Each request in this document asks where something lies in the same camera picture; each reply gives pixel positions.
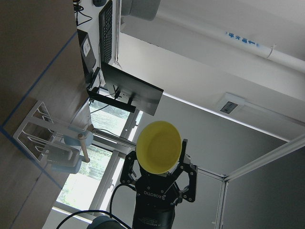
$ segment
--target conduit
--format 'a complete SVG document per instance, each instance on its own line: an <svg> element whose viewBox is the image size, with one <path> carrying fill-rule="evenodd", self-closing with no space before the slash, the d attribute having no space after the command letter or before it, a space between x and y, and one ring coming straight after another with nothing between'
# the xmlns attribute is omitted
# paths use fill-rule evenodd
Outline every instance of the conduit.
<svg viewBox="0 0 305 229"><path fill-rule="evenodd" d="M165 12L162 9L158 9L157 17L165 21L182 26L184 28L187 28L189 30L195 31L197 33L200 33L202 35L208 36L210 38L216 39L220 42L232 45L236 48L261 56L265 59L279 63L286 67L295 69L299 72L305 73L305 61L287 55L285 53L279 52L277 50L274 50L274 48L263 46L254 41L250 41L243 37L239 37L236 34L230 33L229 31L223 31L221 29L210 26L204 22L196 21L184 17L181 14L176 15L170 12L169 10Z"/></svg>

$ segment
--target white label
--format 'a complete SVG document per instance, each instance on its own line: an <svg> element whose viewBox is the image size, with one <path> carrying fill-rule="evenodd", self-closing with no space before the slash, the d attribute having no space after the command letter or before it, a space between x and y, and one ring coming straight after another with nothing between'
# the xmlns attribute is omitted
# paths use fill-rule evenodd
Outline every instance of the white label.
<svg viewBox="0 0 305 229"><path fill-rule="evenodd" d="M90 44L89 44L88 39L85 40L84 45L83 45L83 49L84 49L85 57L87 57L87 55L90 51Z"/></svg>

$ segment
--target computer mouse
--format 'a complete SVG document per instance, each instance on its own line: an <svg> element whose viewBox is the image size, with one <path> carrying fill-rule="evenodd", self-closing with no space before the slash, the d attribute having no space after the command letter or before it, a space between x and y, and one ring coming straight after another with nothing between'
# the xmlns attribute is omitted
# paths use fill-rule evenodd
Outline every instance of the computer mouse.
<svg viewBox="0 0 305 229"><path fill-rule="evenodd" d="M106 4L107 0L92 0L96 7L101 7Z"/></svg>

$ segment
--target ceiling vent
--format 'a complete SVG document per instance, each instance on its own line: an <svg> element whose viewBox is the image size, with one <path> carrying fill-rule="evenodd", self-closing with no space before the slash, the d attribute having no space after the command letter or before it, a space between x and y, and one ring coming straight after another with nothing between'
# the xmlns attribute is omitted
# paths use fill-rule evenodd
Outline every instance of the ceiling vent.
<svg viewBox="0 0 305 229"><path fill-rule="evenodd" d="M225 93L217 103L217 110L226 114L233 114L240 110L244 106L244 103L245 99L230 93Z"/></svg>

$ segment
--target gray wall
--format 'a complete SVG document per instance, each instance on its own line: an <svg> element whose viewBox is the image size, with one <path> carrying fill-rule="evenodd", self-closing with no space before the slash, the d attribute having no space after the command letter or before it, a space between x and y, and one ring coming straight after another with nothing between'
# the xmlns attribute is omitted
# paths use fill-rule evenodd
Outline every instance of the gray wall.
<svg viewBox="0 0 305 229"><path fill-rule="evenodd" d="M187 153L194 164L217 173L227 174L284 144L166 96L162 97L154 117L143 115L135 139L147 124L157 120L172 123L182 138L188 139ZM304 210L303 161L304 152L298 151L232 181L228 187L224 229L301 228L304 225L304 217L300 216ZM219 188L217 180L200 174L196 202L183 202L176 207L173 228L213 229ZM134 199L134 192L122 187L112 209L130 225Z"/></svg>

